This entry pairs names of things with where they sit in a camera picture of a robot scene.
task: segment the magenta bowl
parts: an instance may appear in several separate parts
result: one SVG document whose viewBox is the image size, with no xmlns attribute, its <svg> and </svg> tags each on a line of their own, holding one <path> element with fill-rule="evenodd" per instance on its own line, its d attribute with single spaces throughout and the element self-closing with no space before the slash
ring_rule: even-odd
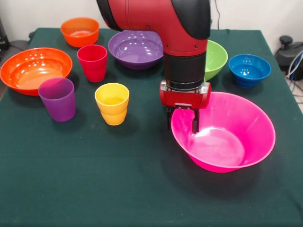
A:
<svg viewBox="0 0 303 227">
<path fill-rule="evenodd" d="M 200 131 L 192 133 L 192 110 L 176 109 L 171 119 L 178 144 L 201 168 L 227 173 L 253 166 L 273 150 L 275 128 L 253 102 L 229 93 L 212 92 L 200 109 Z"/>
<path fill-rule="evenodd" d="M 151 31 L 123 31 L 108 42 L 108 50 L 125 67 L 146 70 L 156 65 L 163 57 L 159 35 Z"/>
</svg>

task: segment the red cup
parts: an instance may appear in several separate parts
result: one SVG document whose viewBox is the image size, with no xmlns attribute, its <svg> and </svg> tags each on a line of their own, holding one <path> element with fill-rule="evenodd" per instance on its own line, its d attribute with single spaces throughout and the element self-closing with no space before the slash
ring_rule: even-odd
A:
<svg viewBox="0 0 303 227">
<path fill-rule="evenodd" d="M 107 50 L 104 46 L 83 46 L 78 50 L 77 57 L 88 81 L 97 83 L 104 79 L 107 64 Z"/>
</svg>

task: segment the dark green cloth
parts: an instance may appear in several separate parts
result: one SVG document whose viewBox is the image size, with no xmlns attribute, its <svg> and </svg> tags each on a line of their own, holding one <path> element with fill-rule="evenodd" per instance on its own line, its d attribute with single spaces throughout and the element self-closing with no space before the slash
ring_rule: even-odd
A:
<svg viewBox="0 0 303 227">
<path fill-rule="evenodd" d="M 116 32 L 100 30 L 107 47 Z M 167 130 L 159 99 L 163 64 L 132 71 L 109 54 L 103 82 L 89 83 L 59 29 L 40 28 L 30 44 L 54 47 L 73 60 L 77 114 L 51 120 L 38 97 L 11 89 L 0 102 L 0 224 L 7 226 L 290 226 L 303 225 L 303 115 L 260 31 L 212 31 L 229 57 L 265 58 L 271 75 L 252 89 L 237 87 L 228 65 L 214 91 L 260 106 L 276 129 L 271 155 L 228 174 L 199 168 Z M 130 90 L 128 115 L 104 123 L 94 100 L 101 84 Z"/>
</svg>

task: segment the green bowl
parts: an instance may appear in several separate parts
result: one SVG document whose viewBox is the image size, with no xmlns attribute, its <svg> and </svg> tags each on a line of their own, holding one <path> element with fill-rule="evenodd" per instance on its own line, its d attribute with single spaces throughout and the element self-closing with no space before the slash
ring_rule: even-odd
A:
<svg viewBox="0 0 303 227">
<path fill-rule="evenodd" d="M 227 63 L 228 54 L 218 43 L 208 40 L 206 50 L 205 80 L 208 81 L 217 75 Z"/>
</svg>

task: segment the plastic bowl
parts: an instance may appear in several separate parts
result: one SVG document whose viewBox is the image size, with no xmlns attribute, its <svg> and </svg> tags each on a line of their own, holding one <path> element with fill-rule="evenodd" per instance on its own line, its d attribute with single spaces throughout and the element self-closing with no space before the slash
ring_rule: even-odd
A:
<svg viewBox="0 0 303 227">
<path fill-rule="evenodd" d="M 39 86 L 46 80 L 71 72 L 70 56 L 54 48 L 35 48 L 17 53 L 0 69 L 5 85 L 28 96 L 38 96 Z"/>
<path fill-rule="evenodd" d="M 272 151 L 275 128 L 270 118 L 251 101 L 224 92 L 212 92 L 200 109 L 200 131 L 192 133 L 192 110 L 176 109 L 172 133 L 178 144 L 201 168 L 227 173 L 255 165 Z"/>
<path fill-rule="evenodd" d="M 217 75 L 227 63 L 228 54 L 218 43 L 208 40 L 206 50 L 205 80 L 208 81 Z"/>
<path fill-rule="evenodd" d="M 252 54 L 239 54 L 229 61 L 229 69 L 237 85 L 250 88 L 268 77 L 271 73 L 270 64 Z"/>
<path fill-rule="evenodd" d="M 88 17 L 76 17 L 61 25 L 66 42 L 73 47 L 94 44 L 99 37 L 99 22 Z"/>
<path fill-rule="evenodd" d="M 151 31 L 123 31 L 108 42 L 108 50 L 125 67 L 146 70 L 156 65 L 163 57 L 159 35 Z"/>
</svg>

